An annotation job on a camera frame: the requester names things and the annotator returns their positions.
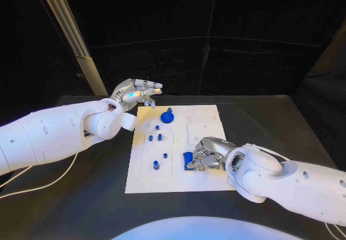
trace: cable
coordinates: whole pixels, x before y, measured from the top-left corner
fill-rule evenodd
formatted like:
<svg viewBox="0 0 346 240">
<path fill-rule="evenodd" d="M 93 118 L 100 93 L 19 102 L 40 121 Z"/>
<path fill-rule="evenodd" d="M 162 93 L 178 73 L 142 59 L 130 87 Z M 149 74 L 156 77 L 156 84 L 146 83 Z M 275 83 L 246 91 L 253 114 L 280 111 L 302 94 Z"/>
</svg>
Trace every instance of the cable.
<svg viewBox="0 0 346 240">
<path fill-rule="evenodd" d="M 2 185 L 0 188 L 17 178 L 19 177 L 34 166 L 29 166 L 12 179 L 9 179 Z"/>
<path fill-rule="evenodd" d="M 254 149 L 259 148 L 259 149 L 264 150 L 266 152 L 269 152 L 270 154 L 275 154 L 275 155 L 280 156 L 286 161 L 292 161 L 286 156 L 280 155 L 277 152 L 272 151 L 270 149 L 264 148 L 263 146 L 257 146 L 256 144 L 247 143 L 244 145 L 244 147 L 250 147 L 250 148 L 254 148 Z"/>
<path fill-rule="evenodd" d="M 18 191 L 18 192 L 9 193 L 9 194 L 0 196 L 0 199 L 9 197 L 11 195 L 28 193 L 28 192 L 32 192 L 32 191 L 35 191 L 35 190 L 44 189 L 44 188 L 50 187 L 51 185 L 54 185 L 54 184 L 63 179 L 63 177 L 66 176 L 66 174 L 68 173 L 68 171 L 70 171 L 70 169 L 71 169 L 71 167 L 73 167 L 73 165 L 74 165 L 74 163 L 76 163 L 77 157 L 78 157 L 78 153 L 77 153 L 76 156 L 74 156 L 74 161 L 73 161 L 73 163 L 71 163 L 71 165 L 70 165 L 66 173 L 60 176 L 60 178 L 58 178 L 53 183 L 50 183 L 47 186 L 41 186 L 41 187 L 38 187 L 38 188 L 34 188 L 34 189 L 29 189 L 29 190 L 25 190 L 25 191 Z"/>
<path fill-rule="evenodd" d="M 341 230 L 341 228 L 337 226 L 337 225 L 334 225 L 335 227 L 337 227 L 337 229 L 339 230 L 339 232 L 341 232 L 341 234 L 345 236 L 345 238 L 346 238 L 346 234 L 345 234 L 345 232 Z"/>
<path fill-rule="evenodd" d="M 328 225 L 326 222 L 325 222 L 325 225 L 326 225 L 326 229 L 328 229 L 331 235 L 334 236 L 334 238 L 335 238 L 337 240 L 341 240 L 341 239 L 337 237 L 337 235 L 332 233 L 332 231 L 331 231 L 331 227 L 329 227 L 329 225 Z"/>
</svg>

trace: white board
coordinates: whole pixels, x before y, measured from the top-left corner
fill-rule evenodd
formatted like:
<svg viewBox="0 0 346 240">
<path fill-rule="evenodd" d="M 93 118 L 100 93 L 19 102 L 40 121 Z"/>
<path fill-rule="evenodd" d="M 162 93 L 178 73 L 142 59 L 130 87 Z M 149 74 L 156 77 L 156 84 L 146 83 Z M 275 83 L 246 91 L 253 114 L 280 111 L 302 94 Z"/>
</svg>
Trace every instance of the white board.
<svg viewBox="0 0 346 240">
<path fill-rule="evenodd" d="M 161 120 L 168 108 L 175 115 L 172 123 Z M 139 107 L 126 194 L 236 190 L 223 169 L 185 171 L 184 153 L 194 152 L 204 137 L 227 139 L 217 105 Z"/>
</svg>

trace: silver robot hand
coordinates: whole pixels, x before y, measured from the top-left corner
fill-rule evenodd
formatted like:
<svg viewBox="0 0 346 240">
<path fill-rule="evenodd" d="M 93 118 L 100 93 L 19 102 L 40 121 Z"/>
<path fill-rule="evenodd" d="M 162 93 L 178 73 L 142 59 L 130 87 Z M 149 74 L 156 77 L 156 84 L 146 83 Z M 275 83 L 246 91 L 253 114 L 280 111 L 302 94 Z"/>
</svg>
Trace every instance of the silver robot hand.
<svg viewBox="0 0 346 240">
<path fill-rule="evenodd" d="M 129 78 L 116 87 L 110 96 L 123 106 L 128 112 L 138 103 L 145 103 L 145 106 L 156 107 L 156 101 L 151 98 L 155 94 L 162 94 L 164 85 L 153 81 Z"/>
<path fill-rule="evenodd" d="M 230 141 L 213 136 L 205 137 L 195 147 L 194 160 L 187 165 L 188 168 L 221 169 L 221 164 L 227 163 L 228 155 L 236 148 Z"/>
</svg>

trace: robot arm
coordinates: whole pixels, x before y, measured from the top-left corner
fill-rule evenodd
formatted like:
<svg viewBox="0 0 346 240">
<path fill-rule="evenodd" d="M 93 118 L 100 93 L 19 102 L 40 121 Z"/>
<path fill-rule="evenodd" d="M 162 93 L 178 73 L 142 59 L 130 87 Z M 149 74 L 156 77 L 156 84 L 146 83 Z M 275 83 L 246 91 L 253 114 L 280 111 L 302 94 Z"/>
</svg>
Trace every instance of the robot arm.
<svg viewBox="0 0 346 240">
<path fill-rule="evenodd" d="M 66 159 L 90 146 L 112 139 L 122 127 L 133 131 L 138 117 L 126 113 L 138 102 L 156 102 L 164 85 L 128 79 L 110 98 L 38 112 L 0 127 L 0 175 Z"/>
<path fill-rule="evenodd" d="M 299 161 L 280 163 L 262 149 L 275 153 L 205 137 L 188 167 L 220 169 L 226 163 L 227 183 L 250 201 L 263 203 L 270 198 L 295 213 L 346 226 L 346 173 Z"/>
</svg>

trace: gray table surface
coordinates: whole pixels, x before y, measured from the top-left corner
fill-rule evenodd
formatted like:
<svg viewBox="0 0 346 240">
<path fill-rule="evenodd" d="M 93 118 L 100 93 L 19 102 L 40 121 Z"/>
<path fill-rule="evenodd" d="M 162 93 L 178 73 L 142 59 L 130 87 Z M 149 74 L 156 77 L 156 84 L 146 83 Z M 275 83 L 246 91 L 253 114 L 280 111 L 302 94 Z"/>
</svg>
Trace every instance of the gray table surface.
<svg viewBox="0 0 346 240">
<path fill-rule="evenodd" d="M 100 100 L 97 96 L 63 96 L 58 106 Z M 239 146 L 263 146 L 293 160 L 335 168 L 335 163 L 286 95 L 155 96 L 158 106 L 218 106 L 227 139 Z M 130 111 L 138 114 L 138 107 Z M 290 211 L 272 199 L 257 204 L 237 191 L 126 194 L 135 133 L 117 136 L 78 154 L 60 182 L 35 192 L 0 199 L 2 239 L 112 239 L 153 221 L 210 216 L 243 220 L 303 239 L 332 239 L 325 224 Z M 51 183 L 73 157 L 35 166 L 4 194 Z"/>
</svg>

